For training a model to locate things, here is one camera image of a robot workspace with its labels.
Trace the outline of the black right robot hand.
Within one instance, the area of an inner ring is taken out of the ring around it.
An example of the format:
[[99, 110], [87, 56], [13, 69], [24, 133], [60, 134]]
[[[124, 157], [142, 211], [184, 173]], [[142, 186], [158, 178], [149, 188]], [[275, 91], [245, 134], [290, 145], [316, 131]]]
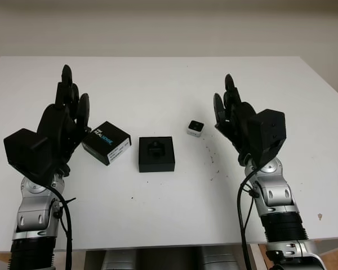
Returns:
[[246, 166], [251, 157], [248, 120], [256, 115], [254, 108], [240, 98], [230, 74], [225, 76], [223, 96], [214, 94], [215, 128], [225, 136], [239, 153], [238, 162]]

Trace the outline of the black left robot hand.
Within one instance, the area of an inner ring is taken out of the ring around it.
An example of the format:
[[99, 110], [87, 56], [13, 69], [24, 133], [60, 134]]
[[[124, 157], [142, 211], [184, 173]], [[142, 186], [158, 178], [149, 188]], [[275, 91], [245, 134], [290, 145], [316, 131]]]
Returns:
[[61, 81], [57, 84], [55, 102], [44, 110], [37, 133], [47, 137], [52, 145], [55, 173], [67, 177], [68, 161], [73, 152], [87, 136], [90, 101], [87, 93], [79, 94], [73, 83], [72, 70], [64, 65]]

